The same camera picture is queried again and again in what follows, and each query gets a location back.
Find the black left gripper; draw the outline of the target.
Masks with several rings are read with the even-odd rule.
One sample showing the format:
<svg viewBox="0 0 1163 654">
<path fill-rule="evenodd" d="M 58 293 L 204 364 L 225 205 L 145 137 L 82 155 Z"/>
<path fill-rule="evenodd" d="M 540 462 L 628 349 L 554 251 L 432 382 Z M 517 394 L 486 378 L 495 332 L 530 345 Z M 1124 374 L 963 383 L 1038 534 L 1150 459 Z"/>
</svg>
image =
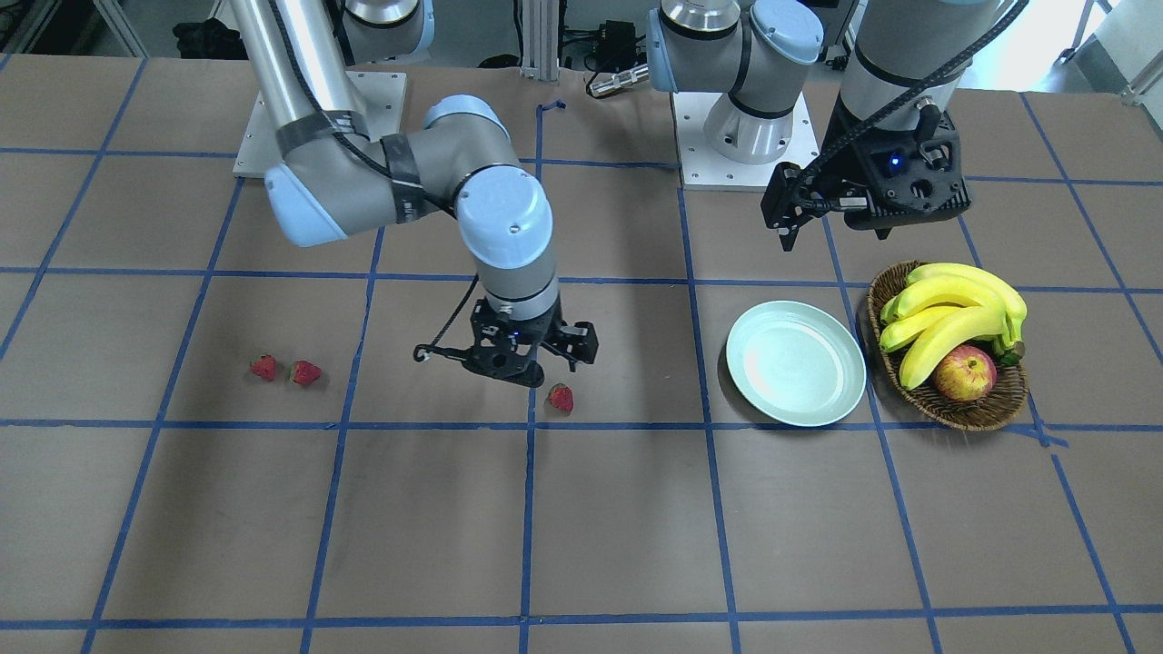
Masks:
<svg viewBox="0 0 1163 654">
<path fill-rule="evenodd" d="M 907 104 L 911 128 L 873 125 L 822 166 L 822 197 L 851 229 L 889 237 L 896 227 L 935 223 L 971 206 L 959 130 L 930 95 Z"/>
</svg>

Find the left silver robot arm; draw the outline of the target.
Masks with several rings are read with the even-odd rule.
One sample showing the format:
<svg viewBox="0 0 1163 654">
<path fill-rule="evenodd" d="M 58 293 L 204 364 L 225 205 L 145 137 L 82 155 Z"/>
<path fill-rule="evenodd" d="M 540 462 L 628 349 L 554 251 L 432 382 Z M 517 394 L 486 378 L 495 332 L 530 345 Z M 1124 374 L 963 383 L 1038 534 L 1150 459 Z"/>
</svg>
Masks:
<svg viewBox="0 0 1163 654">
<path fill-rule="evenodd" d="M 795 104 L 825 45 L 825 26 L 799 1 L 661 1 L 645 54 L 652 87 L 716 94 L 705 133 L 741 164 L 775 163 L 761 219 L 794 247 L 809 220 L 889 237 L 972 202 L 959 130 L 948 112 L 975 54 L 1000 36 L 1023 1 L 871 1 L 819 152 L 777 162 Z"/>
</svg>

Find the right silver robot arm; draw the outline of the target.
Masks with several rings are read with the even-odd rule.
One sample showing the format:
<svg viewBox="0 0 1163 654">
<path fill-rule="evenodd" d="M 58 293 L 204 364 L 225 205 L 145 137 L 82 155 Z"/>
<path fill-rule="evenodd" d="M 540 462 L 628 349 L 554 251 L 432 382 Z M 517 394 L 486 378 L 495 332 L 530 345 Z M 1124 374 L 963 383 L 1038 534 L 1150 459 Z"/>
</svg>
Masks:
<svg viewBox="0 0 1163 654">
<path fill-rule="evenodd" d="M 373 129 L 373 104 L 349 69 L 431 44 L 429 1 L 234 1 L 259 83 L 278 159 L 264 173 L 283 234 L 299 247 L 348 239 L 433 212 L 456 220 L 476 264 L 465 349 L 437 340 L 422 362 L 454 360 L 469 372 L 538 388 L 536 351 L 591 364 L 593 324 L 568 324 L 552 250 L 552 208 L 520 166 L 511 133 L 477 95 L 448 95 L 411 134 Z"/>
</svg>

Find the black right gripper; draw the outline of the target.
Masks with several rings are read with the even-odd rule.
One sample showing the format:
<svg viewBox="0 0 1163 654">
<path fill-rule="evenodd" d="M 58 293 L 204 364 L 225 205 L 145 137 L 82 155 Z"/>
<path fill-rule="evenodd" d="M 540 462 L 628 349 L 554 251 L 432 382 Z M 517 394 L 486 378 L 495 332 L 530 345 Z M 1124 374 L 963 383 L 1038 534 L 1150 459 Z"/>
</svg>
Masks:
<svg viewBox="0 0 1163 654">
<path fill-rule="evenodd" d="M 475 303 L 470 325 L 475 341 L 462 351 L 462 367 L 468 372 L 514 382 L 523 388 L 540 388 L 544 374 L 534 353 L 543 348 L 562 358 L 569 357 L 563 330 L 568 324 L 561 301 L 552 303 L 552 308 L 540 317 L 515 320 L 481 299 Z"/>
</svg>

